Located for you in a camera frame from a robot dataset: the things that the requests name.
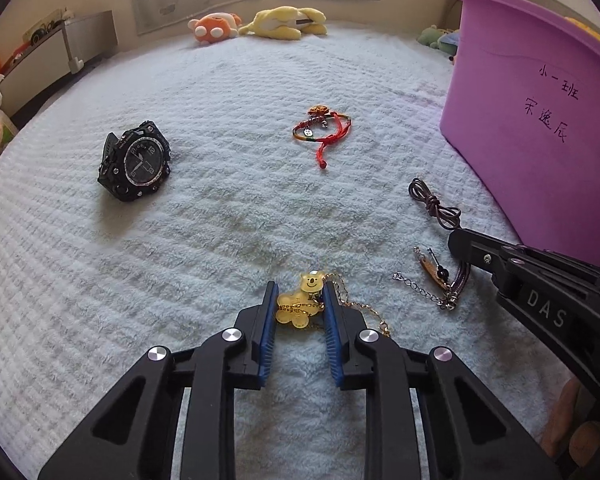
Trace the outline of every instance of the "metal bolt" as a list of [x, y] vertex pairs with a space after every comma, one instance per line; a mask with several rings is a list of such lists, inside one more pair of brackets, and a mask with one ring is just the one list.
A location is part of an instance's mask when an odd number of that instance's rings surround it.
[[369, 330], [368, 328], [360, 332], [360, 339], [362, 339], [362, 341], [365, 343], [375, 343], [378, 341], [379, 337], [380, 336], [378, 335], [378, 332], [375, 330]]
[[233, 341], [238, 341], [242, 337], [242, 332], [237, 328], [227, 328], [224, 332], [222, 332], [222, 339], [232, 343]]
[[435, 357], [438, 361], [451, 361], [454, 353], [449, 350], [449, 348], [445, 348], [443, 346], [439, 346], [433, 351], [433, 357]]
[[154, 346], [146, 353], [146, 356], [151, 361], [162, 361], [167, 357], [167, 349], [164, 346]]

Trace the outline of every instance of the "purple plastic box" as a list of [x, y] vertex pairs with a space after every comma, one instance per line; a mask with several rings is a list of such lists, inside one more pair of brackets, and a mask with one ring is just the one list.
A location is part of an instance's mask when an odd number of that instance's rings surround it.
[[526, 0], [462, 0], [440, 130], [526, 245], [600, 266], [600, 42]]

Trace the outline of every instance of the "winnie the pooh charm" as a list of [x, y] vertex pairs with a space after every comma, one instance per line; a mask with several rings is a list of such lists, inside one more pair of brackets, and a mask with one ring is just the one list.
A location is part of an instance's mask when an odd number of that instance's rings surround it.
[[318, 270], [301, 274], [300, 290], [278, 296], [278, 322], [291, 322], [296, 328], [307, 327], [309, 316], [315, 316], [324, 310], [321, 296], [325, 278], [326, 273]]

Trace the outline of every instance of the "black wristwatch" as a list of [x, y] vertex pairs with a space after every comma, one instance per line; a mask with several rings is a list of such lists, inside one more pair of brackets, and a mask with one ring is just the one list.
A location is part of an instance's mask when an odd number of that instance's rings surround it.
[[151, 121], [122, 137], [107, 136], [98, 182], [123, 202], [158, 191], [171, 170], [169, 143]]

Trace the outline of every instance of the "bed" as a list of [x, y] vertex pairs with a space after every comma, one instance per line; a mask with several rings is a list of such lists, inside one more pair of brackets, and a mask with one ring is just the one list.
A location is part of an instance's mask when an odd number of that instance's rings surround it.
[[[267, 280], [292, 290], [318, 268], [401, 346], [453, 348], [539, 436], [569, 375], [496, 306], [490, 277], [475, 271], [453, 312], [391, 279], [425, 281], [414, 245], [453, 267], [446, 232], [408, 197], [415, 176], [466, 227], [516, 241], [438, 129], [451, 64], [410, 37], [329, 26], [299, 42], [183, 36], [119, 54], [1, 156], [0, 444], [27, 478], [148, 348], [195, 346]], [[326, 171], [291, 136], [316, 104], [353, 118]], [[172, 174], [120, 203], [96, 182], [102, 145], [144, 120], [170, 141]], [[238, 392], [235, 412], [238, 478], [362, 476], [364, 395], [334, 387], [322, 332], [280, 327], [266, 389]]]

